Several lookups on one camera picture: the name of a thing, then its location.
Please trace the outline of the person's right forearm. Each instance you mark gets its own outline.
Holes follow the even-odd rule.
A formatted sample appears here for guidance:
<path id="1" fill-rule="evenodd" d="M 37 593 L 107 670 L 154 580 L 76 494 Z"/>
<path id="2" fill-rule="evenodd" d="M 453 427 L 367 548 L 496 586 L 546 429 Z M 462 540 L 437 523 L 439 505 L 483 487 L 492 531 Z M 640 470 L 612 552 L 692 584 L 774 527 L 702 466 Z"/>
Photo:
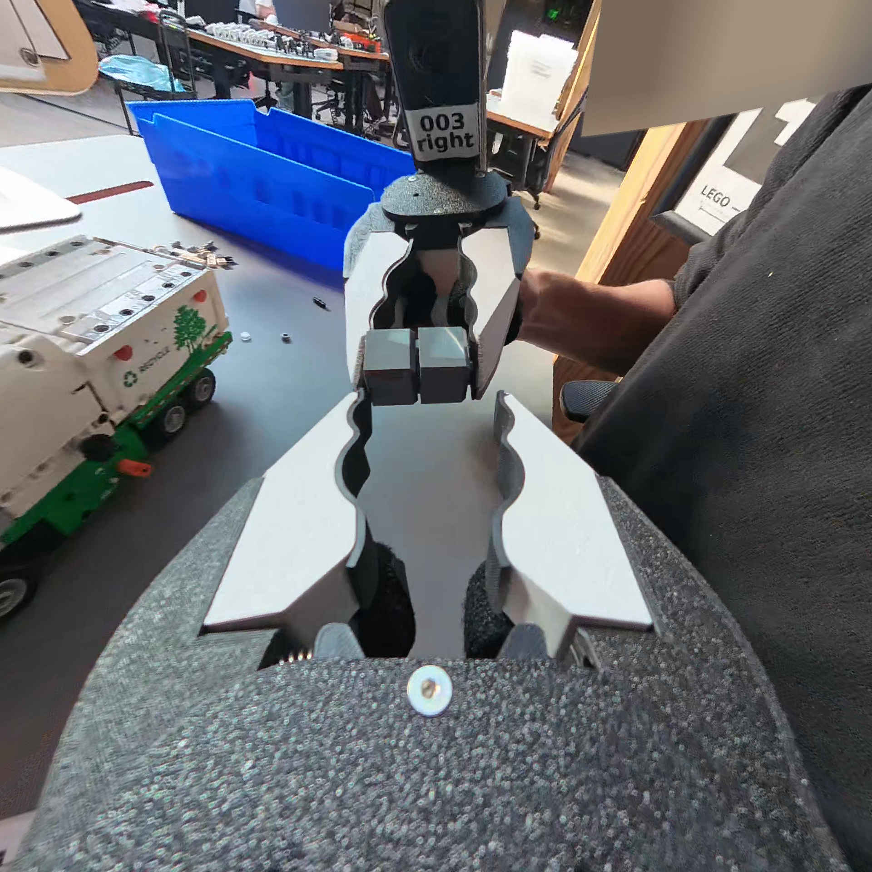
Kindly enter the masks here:
<path id="1" fill-rule="evenodd" d="M 674 317 L 663 279 L 609 287 L 528 268 L 520 281 L 519 340 L 616 376 L 625 376 Z"/>

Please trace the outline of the wooden partition panel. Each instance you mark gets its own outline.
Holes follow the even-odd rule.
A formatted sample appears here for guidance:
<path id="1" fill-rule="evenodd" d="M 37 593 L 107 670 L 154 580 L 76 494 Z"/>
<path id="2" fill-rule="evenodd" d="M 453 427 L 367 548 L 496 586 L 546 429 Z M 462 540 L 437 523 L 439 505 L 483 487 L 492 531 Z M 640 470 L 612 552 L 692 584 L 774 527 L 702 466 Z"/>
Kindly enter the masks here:
<path id="1" fill-rule="evenodd" d="M 681 60 L 690 46 L 689 2 L 603 2 L 593 55 L 591 92 L 606 121 L 667 121 L 651 126 L 595 233 L 582 264 L 572 276 L 583 282 L 620 287 L 663 279 L 671 282 L 688 253 L 651 221 L 654 207 L 674 180 L 706 120 L 679 112 L 690 72 Z M 584 379 L 620 376 L 555 356 L 552 426 L 570 442 L 581 430 L 561 413 L 561 387 Z"/>

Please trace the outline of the white stand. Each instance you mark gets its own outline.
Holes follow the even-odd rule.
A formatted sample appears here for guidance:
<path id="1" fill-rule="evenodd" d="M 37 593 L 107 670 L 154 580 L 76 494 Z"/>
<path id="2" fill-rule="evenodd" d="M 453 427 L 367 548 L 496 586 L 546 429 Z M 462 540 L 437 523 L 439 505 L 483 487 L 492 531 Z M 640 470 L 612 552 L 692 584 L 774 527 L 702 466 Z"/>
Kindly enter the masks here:
<path id="1" fill-rule="evenodd" d="M 78 205 L 19 173 L 1 168 L 1 234 L 69 225 L 81 216 Z"/>

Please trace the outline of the framed tag sign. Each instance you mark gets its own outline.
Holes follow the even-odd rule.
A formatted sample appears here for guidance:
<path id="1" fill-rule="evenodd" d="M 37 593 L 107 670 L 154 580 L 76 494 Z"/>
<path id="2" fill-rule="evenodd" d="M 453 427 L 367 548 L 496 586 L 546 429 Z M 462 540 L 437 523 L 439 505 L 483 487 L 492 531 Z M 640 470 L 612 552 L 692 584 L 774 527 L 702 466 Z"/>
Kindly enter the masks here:
<path id="1" fill-rule="evenodd" d="M 819 97 L 711 119 L 651 220 L 694 245 L 744 213 L 779 150 L 810 115 Z"/>

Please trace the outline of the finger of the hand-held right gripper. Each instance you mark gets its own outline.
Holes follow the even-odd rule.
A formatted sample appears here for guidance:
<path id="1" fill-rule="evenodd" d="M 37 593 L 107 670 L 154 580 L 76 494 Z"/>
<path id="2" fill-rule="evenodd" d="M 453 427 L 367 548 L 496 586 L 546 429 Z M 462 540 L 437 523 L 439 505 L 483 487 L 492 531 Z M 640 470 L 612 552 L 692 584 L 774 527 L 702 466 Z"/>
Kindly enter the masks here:
<path id="1" fill-rule="evenodd" d="M 486 393 L 515 315 L 520 279 L 507 228 L 482 228 L 463 239 L 464 315 L 473 399 Z"/>
<path id="2" fill-rule="evenodd" d="M 395 304 L 390 300 L 387 279 L 410 251 L 411 244 L 398 234 L 371 234 L 345 283 L 346 362 L 354 389 L 365 389 L 363 369 L 367 332 L 402 329 L 392 327 Z"/>

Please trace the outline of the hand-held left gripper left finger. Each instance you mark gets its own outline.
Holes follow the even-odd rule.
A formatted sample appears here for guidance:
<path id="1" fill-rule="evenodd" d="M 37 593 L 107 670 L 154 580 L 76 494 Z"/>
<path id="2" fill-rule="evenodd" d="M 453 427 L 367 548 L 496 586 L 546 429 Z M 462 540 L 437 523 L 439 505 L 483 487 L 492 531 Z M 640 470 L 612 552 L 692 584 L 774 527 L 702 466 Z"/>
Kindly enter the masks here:
<path id="1" fill-rule="evenodd" d="M 342 398 L 262 476 L 202 623 L 205 634 L 283 631 L 313 649 L 374 597 L 374 544 L 357 496 L 372 403 Z"/>

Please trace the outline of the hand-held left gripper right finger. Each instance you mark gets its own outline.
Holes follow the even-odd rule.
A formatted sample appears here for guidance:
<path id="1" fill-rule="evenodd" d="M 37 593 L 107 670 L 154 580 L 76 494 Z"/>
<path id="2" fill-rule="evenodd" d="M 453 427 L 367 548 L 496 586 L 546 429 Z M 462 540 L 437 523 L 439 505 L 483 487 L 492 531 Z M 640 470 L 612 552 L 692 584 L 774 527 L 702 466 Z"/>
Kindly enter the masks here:
<path id="1" fill-rule="evenodd" d="M 513 624 L 539 628 L 561 658 L 581 627 L 649 631 L 654 620 L 592 468 L 513 394 L 498 391 L 500 503 L 486 593 Z"/>

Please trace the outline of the wooden board with instruction sheet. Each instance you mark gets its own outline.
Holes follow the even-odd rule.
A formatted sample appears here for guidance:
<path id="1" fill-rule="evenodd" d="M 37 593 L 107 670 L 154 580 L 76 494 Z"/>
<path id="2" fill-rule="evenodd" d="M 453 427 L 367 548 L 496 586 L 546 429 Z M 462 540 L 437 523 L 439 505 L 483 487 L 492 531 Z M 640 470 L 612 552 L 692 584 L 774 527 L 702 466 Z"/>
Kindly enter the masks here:
<path id="1" fill-rule="evenodd" d="M 1 3 L 1 92 L 78 95 L 99 72 L 93 38 L 71 1 Z"/>

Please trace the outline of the white storage box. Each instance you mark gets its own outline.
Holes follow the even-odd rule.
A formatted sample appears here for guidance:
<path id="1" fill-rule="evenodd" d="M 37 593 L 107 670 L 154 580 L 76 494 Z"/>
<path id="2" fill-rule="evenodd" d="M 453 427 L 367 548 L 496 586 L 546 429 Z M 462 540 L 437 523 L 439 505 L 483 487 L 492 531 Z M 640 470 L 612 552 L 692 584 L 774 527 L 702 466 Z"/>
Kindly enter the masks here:
<path id="1" fill-rule="evenodd" d="M 569 41 L 514 30 L 499 113 L 552 133 L 557 126 L 555 107 L 578 57 Z"/>

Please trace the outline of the pile of small lego pieces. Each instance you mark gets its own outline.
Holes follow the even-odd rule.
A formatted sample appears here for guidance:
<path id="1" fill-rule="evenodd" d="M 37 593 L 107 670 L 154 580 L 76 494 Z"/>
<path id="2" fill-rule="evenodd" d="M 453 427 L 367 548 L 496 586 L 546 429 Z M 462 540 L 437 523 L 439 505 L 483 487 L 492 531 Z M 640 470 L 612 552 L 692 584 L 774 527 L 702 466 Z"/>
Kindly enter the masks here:
<path id="1" fill-rule="evenodd" d="M 209 269 L 233 269 L 237 261 L 232 256 L 222 255 L 212 243 L 183 246 L 181 243 L 154 245 L 149 250 L 155 255 L 174 258 L 182 263 Z"/>

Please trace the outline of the white lego garbage truck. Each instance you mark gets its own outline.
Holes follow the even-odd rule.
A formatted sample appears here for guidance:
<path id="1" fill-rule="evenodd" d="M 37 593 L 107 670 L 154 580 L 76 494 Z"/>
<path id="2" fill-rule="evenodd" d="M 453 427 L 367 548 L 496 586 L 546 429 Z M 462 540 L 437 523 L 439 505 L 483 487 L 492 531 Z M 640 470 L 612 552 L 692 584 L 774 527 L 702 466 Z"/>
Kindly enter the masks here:
<path id="1" fill-rule="evenodd" d="M 213 400 L 230 347 L 195 256 L 75 236 L 2 265 L 1 616 L 149 453 Z"/>

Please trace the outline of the teal cloth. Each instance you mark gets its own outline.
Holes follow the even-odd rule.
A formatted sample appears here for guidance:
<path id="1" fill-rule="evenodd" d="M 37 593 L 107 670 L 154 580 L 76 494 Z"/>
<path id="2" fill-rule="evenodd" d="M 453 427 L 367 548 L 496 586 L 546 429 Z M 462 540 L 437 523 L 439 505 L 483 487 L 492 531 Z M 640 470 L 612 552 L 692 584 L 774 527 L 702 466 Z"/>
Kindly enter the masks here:
<path id="1" fill-rule="evenodd" d="M 189 93 L 171 69 L 142 56 L 111 55 L 99 61 L 99 73 L 111 81 L 159 93 Z"/>

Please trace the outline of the blue plastic bin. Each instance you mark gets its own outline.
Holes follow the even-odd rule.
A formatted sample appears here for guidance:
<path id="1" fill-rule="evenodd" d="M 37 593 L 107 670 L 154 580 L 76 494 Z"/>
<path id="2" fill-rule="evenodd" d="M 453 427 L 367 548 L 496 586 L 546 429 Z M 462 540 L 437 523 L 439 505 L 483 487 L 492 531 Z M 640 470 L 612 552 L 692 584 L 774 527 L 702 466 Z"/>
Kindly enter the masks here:
<path id="1" fill-rule="evenodd" d="M 126 106 L 174 213 L 335 271 L 352 225 L 415 171 L 406 152 L 250 100 Z"/>

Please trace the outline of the background work table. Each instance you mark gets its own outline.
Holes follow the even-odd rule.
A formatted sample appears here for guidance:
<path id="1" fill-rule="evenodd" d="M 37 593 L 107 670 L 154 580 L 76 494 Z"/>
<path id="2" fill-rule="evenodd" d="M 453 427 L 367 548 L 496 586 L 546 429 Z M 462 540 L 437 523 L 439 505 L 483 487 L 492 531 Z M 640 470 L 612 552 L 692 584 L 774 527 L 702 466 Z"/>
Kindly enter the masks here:
<path id="1" fill-rule="evenodd" d="M 365 133 L 365 75 L 382 71 L 386 75 L 386 86 L 392 87 L 390 57 L 385 52 L 340 46 L 337 60 L 333 61 L 219 38 L 204 30 L 192 30 L 189 36 L 199 50 L 209 50 L 216 58 L 231 54 L 244 58 L 256 75 L 267 82 L 292 83 L 300 93 L 300 108 L 304 113 L 312 113 L 311 85 L 342 80 L 344 129 L 355 135 Z"/>

